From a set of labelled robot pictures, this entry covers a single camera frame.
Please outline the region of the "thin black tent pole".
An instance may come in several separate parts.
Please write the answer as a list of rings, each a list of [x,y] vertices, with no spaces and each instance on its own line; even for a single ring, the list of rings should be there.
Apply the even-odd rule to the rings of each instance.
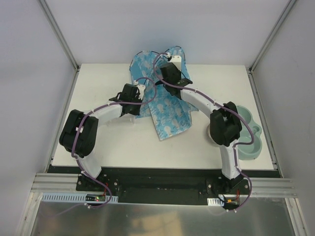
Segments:
[[[186,55],[184,49],[180,46],[173,46],[165,50],[165,53],[173,55],[180,55],[182,57],[182,71],[184,72],[184,67],[186,66]],[[159,52],[156,51],[141,51],[137,53],[129,66],[129,71],[132,77],[149,77],[153,74],[153,61]]]

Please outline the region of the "blue snowman pet tent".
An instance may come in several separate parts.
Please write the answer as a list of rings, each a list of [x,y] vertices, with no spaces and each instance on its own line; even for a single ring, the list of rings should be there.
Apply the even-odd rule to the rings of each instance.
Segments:
[[[166,50],[166,52],[171,55],[184,56],[184,50],[179,46],[171,47]],[[131,80],[135,81],[140,77],[148,77],[155,83],[158,82],[159,79],[153,71],[153,62],[157,55],[158,53],[154,51],[142,51],[136,54],[129,67]],[[167,63],[166,55],[160,56],[157,59],[156,71],[158,75],[161,75],[158,67],[165,63]],[[182,78],[190,79],[184,59],[182,62],[182,72]],[[140,80],[139,83],[147,86],[144,101],[151,99],[154,95],[152,83],[145,79]],[[158,85],[155,99],[149,104],[141,107],[140,115],[138,115],[137,118],[152,117],[155,122],[164,124],[173,120],[176,120],[179,123],[191,123],[192,111],[198,110],[189,103],[172,96],[163,85]]]

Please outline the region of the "blue snowman tent mat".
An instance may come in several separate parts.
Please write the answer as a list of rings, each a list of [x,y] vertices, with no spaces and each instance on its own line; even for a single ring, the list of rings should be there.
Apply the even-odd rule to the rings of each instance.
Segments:
[[[197,110],[158,85],[155,98],[145,107],[144,115],[152,117],[158,138],[162,141],[191,128],[191,113]]]

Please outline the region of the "clear plastic water bottle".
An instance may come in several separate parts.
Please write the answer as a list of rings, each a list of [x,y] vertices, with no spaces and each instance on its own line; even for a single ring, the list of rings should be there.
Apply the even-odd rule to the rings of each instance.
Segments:
[[[112,125],[112,124],[134,124],[135,122],[135,116],[122,116],[119,118],[114,118],[109,120],[106,124]]]

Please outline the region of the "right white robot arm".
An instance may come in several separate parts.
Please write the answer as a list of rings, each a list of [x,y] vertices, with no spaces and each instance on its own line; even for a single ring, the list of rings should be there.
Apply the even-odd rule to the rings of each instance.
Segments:
[[[242,125],[236,105],[232,102],[220,105],[194,89],[191,87],[192,81],[183,78],[181,71],[171,62],[161,67],[155,66],[154,69],[161,72],[158,85],[163,84],[172,96],[195,106],[210,120],[208,131],[211,139],[219,146],[221,154],[221,172],[224,178],[221,187],[225,193],[233,194],[239,188],[238,179],[241,179],[237,142]]]

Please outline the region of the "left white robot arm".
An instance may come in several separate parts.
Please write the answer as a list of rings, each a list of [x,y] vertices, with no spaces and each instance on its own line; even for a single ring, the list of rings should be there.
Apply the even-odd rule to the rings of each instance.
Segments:
[[[99,176],[101,165],[95,157],[98,128],[126,114],[139,115],[145,89],[142,84],[125,84],[105,105],[89,112],[74,109],[69,113],[59,143],[77,160],[83,174],[89,177],[87,186],[93,191],[104,186],[104,179]]]

